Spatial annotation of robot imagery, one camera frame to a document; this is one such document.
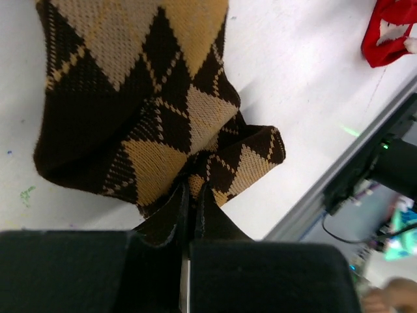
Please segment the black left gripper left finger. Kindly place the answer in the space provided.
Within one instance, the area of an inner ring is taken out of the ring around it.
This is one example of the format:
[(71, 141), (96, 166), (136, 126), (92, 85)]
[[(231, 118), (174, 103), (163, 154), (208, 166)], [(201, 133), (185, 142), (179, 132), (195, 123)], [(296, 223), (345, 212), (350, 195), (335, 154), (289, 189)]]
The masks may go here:
[(178, 312), (189, 188), (138, 231), (1, 233), (2, 312)]

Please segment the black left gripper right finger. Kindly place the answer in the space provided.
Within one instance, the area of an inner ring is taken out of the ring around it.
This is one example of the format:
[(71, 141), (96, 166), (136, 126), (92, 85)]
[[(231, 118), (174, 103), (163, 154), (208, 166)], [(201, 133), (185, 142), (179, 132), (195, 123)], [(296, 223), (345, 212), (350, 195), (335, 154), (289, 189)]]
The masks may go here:
[(201, 188), (190, 243), (190, 312), (360, 312), (347, 261), (335, 247), (209, 238), (221, 214)]

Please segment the brown argyle sock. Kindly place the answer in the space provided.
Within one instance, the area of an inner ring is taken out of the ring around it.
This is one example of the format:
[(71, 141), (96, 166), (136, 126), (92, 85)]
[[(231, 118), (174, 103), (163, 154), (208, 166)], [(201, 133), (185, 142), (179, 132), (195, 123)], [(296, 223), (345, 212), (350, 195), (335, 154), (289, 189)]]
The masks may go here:
[(223, 205), (285, 159), (223, 63), (227, 1), (37, 1), (46, 88), (33, 160), (66, 188), (151, 216), (185, 180)]

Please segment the person's hand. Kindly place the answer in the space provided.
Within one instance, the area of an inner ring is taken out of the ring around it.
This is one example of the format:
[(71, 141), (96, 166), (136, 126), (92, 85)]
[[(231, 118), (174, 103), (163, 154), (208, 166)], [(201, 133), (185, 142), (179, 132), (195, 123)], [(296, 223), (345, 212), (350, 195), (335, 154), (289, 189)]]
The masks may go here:
[(383, 288), (372, 288), (362, 297), (363, 312), (416, 312), (416, 282), (393, 278)]

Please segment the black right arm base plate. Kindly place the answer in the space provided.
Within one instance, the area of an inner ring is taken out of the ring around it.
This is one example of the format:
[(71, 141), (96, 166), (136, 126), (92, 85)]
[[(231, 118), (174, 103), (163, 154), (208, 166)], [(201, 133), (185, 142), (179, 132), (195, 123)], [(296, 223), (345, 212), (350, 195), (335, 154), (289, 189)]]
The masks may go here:
[(415, 93), (376, 129), (324, 189), (326, 212), (336, 213), (365, 180), (416, 199)]

